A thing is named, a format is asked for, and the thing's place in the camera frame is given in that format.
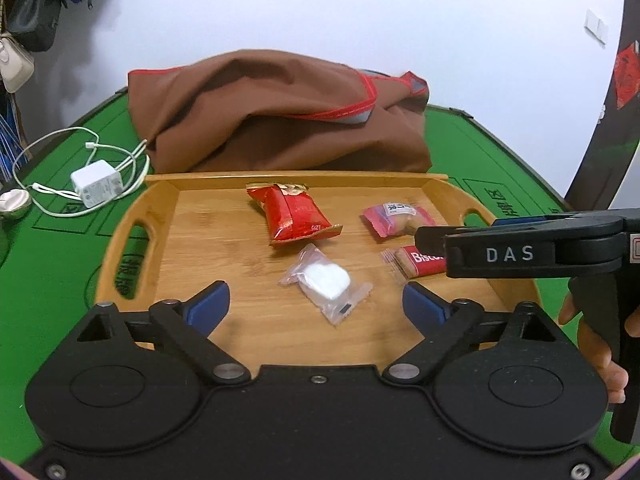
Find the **person right hand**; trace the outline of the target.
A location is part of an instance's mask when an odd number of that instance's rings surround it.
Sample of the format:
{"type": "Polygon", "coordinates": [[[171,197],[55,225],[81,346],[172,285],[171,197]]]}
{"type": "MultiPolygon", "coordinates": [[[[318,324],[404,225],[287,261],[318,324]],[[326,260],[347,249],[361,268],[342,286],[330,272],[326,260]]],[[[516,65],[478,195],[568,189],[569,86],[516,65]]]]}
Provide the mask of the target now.
{"type": "MultiPolygon", "coordinates": [[[[580,310],[574,303],[573,295],[569,292],[562,304],[558,322],[566,325],[579,314],[580,310]]],[[[631,337],[639,337],[639,307],[627,318],[625,328],[631,337]]],[[[586,322],[582,316],[578,322],[577,343],[580,352],[596,369],[608,389],[608,402],[623,404],[626,400],[628,372],[612,359],[610,346],[586,322]]]]}

